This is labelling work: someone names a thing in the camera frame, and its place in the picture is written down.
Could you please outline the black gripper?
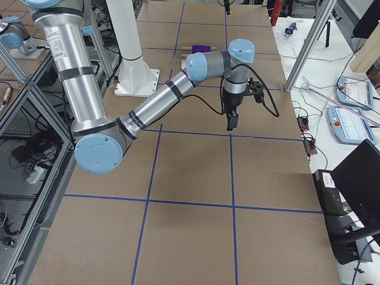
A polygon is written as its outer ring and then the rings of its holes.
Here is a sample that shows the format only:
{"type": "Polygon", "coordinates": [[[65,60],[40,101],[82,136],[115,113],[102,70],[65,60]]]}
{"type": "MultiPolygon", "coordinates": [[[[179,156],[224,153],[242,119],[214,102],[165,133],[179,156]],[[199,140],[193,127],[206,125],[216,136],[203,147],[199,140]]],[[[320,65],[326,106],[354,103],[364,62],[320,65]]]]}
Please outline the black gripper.
{"type": "MultiPolygon", "coordinates": [[[[230,14],[230,1],[224,0],[224,9],[227,15],[230,14]]],[[[243,102],[244,93],[231,93],[222,89],[222,113],[227,117],[227,130],[232,131],[238,125],[239,114],[237,107],[243,102]]]]}

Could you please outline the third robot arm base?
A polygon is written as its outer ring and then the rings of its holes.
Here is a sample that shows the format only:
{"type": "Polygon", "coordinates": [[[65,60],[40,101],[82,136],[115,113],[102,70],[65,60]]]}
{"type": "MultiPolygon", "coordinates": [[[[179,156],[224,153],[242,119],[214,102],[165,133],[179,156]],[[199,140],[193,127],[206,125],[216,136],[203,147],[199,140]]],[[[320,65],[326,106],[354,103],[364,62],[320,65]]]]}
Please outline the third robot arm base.
{"type": "Polygon", "coordinates": [[[1,45],[9,49],[15,59],[37,60],[49,50],[47,41],[32,37],[16,16],[1,18],[1,45]]]}

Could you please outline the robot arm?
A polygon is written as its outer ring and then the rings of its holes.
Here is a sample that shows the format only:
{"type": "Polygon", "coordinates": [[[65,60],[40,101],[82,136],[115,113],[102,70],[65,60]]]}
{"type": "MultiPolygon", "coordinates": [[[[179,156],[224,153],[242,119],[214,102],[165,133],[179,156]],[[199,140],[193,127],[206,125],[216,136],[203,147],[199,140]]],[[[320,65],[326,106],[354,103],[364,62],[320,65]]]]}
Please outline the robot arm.
{"type": "Polygon", "coordinates": [[[221,78],[222,114],[227,129],[237,127],[237,107],[248,94],[248,72],[255,45],[247,39],[232,40],[224,50],[197,52],[186,57],[184,69],[164,84],[159,70],[144,61],[131,1],[107,1],[113,30],[121,50],[115,96],[140,99],[126,115],[108,115],[90,63],[82,29],[84,1],[26,1],[34,25],[44,33],[69,100],[74,124],[74,157],[86,172],[105,174],[117,168],[140,133],[191,95],[201,82],[221,78]]]}

